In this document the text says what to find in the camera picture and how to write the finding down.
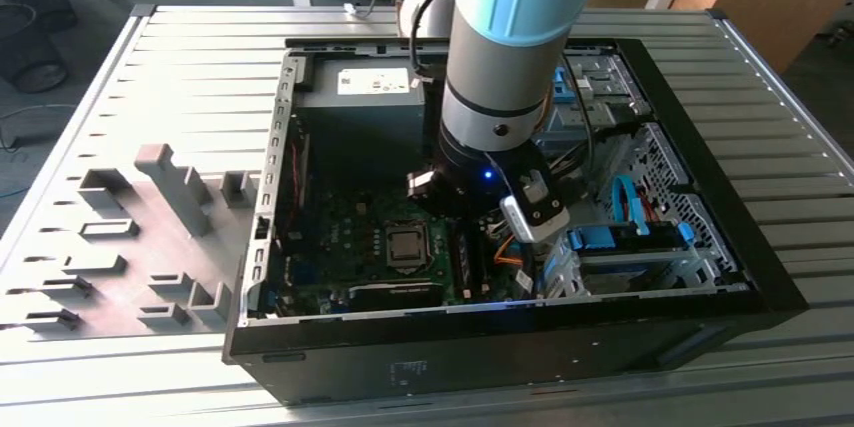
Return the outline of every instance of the aluminum slotted table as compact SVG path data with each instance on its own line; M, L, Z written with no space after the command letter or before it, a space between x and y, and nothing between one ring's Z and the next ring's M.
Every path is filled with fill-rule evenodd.
M56 219L80 202L79 173L128 162L143 141L168 142L176 165L194 166L208 182L224 171L260 171L284 38L397 32L391 9L359 22L337 8L163 6L135 14L0 241L0 280L19 273L40 236L62 235ZM574 35L645 41L809 312L674 372L290 410L239 366L222 363L222 333L27 342L30 332L10 329L0 331L0 418L12 419L4 423L86 417L98 424L102 415L184 426L850 422L850 159L726 20L599 10L582 16ZM232 220L220 240L240 246L248 219ZM234 282L231 271L218 273L223 282ZM124 277L116 282L130 288L139 279Z

